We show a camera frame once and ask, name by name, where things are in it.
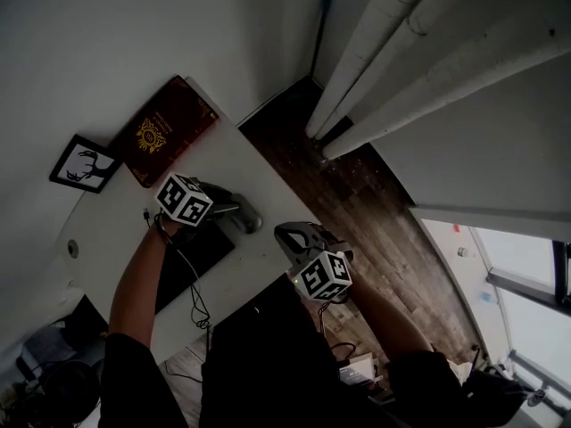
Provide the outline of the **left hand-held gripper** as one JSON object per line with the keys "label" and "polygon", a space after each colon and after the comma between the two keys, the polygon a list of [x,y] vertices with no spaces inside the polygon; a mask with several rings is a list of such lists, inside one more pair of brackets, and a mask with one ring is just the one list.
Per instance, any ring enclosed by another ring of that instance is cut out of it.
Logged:
{"label": "left hand-held gripper", "polygon": [[170,219],[187,226],[199,226],[209,213],[221,217],[241,209],[229,190],[177,172],[164,178],[154,199]]}

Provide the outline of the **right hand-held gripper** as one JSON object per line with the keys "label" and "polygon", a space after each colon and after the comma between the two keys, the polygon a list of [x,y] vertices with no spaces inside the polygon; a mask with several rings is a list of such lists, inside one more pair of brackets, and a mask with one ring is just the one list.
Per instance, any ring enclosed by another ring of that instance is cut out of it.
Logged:
{"label": "right hand-held gripper", "polygon": [[294,285],[310,300],[331,301],[352,285],[352,248],[322,226],[285,222],[274,237],[294,266]]}

